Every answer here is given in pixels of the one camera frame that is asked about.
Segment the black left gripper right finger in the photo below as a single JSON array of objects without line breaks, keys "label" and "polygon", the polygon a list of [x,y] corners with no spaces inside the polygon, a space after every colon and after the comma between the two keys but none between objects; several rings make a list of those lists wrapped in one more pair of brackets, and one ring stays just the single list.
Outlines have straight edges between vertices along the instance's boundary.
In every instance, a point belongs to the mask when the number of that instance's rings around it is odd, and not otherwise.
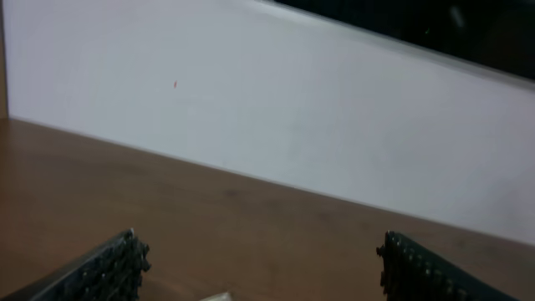
[{"label": "black left gripper right finger", "polygon": [[388,231],[376,248],[389,301],[514,301],[407,236]]}]

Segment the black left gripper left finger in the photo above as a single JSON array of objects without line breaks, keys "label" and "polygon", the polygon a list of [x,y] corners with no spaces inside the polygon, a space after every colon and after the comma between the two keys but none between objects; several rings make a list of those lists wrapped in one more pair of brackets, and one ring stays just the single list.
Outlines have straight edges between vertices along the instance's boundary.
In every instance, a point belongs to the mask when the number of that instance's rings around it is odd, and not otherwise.
[{"label": "black left gripper left finger", "polygon": [[150,251],[132,229],[113,236],[2,301],[136,301]]}]

